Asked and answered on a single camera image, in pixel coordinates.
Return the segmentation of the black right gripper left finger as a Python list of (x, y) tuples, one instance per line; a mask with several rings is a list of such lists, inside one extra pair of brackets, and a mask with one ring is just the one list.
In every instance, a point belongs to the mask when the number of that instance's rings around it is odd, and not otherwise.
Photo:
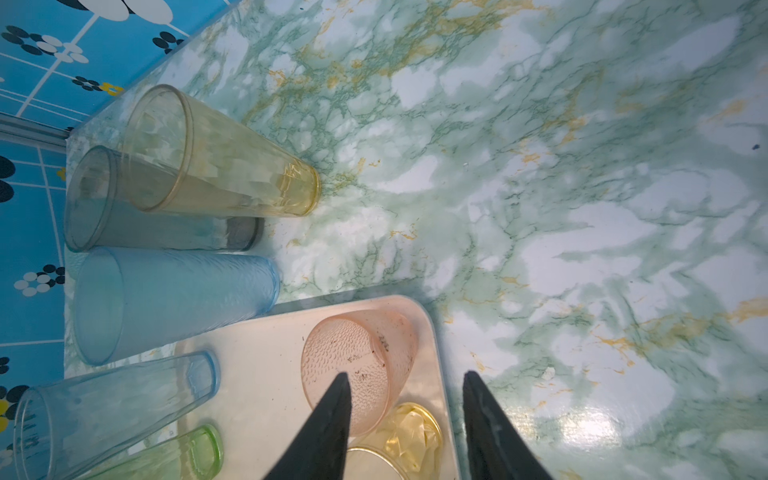
[(342, 479), (351, 409), (351, 386), (342, 372), (265, 479)]

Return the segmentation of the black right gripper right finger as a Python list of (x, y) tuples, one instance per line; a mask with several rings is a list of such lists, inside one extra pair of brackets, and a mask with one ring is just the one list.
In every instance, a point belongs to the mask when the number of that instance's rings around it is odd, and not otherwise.
[(552, 479), (477, 372), (465, 373), (462, 391), (473, 479)]

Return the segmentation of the short yellow cup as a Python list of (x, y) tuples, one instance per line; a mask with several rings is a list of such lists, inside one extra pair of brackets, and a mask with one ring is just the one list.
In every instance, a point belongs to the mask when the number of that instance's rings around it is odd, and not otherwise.
[(348, 448), (346, 479), (437, 479), (443, 435), (434, 417), (414, 402), (397, 405)]

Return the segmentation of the short pink dimpled cup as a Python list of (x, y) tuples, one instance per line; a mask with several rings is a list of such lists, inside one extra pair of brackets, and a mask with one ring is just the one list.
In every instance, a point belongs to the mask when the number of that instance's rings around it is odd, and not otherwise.
[(404, 315), (381, 309), (330, 316), (309, 333), (301, 356), (305, 397), (316, 407), (337, 374), (351, 388), (349, 435), (373, 430), (399, 397), (418, 352), (418, 334)]

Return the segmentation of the green tall glass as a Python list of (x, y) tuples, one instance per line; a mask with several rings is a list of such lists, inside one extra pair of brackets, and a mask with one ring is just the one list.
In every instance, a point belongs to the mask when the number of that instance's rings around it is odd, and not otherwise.
[(139, 452), (88, 479), (214, 479), (224, 454), (218, 430), (210, 424)]

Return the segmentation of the blue clear tall glass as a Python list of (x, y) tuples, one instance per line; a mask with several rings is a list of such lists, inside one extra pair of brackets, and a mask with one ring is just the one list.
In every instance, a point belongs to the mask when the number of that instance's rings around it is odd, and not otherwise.
[(215, 396), (209, 351), (125, 365), (27, 389), (13, 430), (21, 479), (74, 479)]

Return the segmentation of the yellow tall glass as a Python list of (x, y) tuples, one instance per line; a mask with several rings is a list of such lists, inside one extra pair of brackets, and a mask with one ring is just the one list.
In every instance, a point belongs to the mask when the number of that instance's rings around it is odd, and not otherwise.
[(148, 213), (302, 217), (321, 192), (312, 166), (170, 85), (136, 104), (122, 160), (128, 197)]

